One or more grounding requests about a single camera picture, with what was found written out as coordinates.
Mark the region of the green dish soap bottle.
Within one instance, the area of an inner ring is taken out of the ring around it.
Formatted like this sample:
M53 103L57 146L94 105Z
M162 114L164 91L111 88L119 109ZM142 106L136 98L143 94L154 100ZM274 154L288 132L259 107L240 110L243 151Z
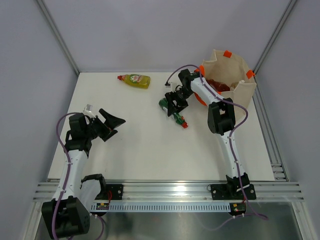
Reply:
M168 101L166 98L162 98L159 102L158 105L160 108L165 112L165 114L168 116ZM181 126L182 128L186 129L188 128L188 123L186 122L185 118L180 115L179 113L172 113L170 116L174 120L176 124Z

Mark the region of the red dish soap bottle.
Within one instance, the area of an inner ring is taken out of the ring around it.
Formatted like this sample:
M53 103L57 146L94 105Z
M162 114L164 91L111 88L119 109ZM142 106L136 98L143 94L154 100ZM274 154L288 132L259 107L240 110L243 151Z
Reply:
M230 91L230 87L223 82L207 79L207 83L219 94Z

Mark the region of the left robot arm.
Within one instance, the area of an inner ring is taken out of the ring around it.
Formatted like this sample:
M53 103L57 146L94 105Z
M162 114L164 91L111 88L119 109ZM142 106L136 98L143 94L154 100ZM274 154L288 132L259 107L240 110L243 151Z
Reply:
M62 174L52 199L44 202L41 208L53 240L87 234L95 200L106 201L105 207L109 208L112 200L122 199L122 184L108 184L101 173L83 176L92 141L100 138L106 142L126 122L102 108L99 113L104 120L93 115L91 106L87 105L83 112L70 112L61 117L69 121L65 140L58 140L65 153Z

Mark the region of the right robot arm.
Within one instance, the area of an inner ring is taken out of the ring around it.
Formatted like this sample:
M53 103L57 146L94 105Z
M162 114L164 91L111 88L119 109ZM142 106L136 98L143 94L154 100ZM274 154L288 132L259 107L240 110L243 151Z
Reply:
M239 127L236 123L235 107L242 110L245 108L234 103L231 98L222 97L207 83L201 71L190 72L186 66L182 66L176 70L176 73L181 85L164 95L164 101L167 104L163 107L164 111L168 117L173 117L181 126L184 126L185 120L180 112L188 107L187 99L191 95L198 95L207 106L207 125L209 130L217 135L225 160L226 183L210 186L212 198L214 200L248 200L249 195L255 191L248 174L242 167L233 137L235 130Z

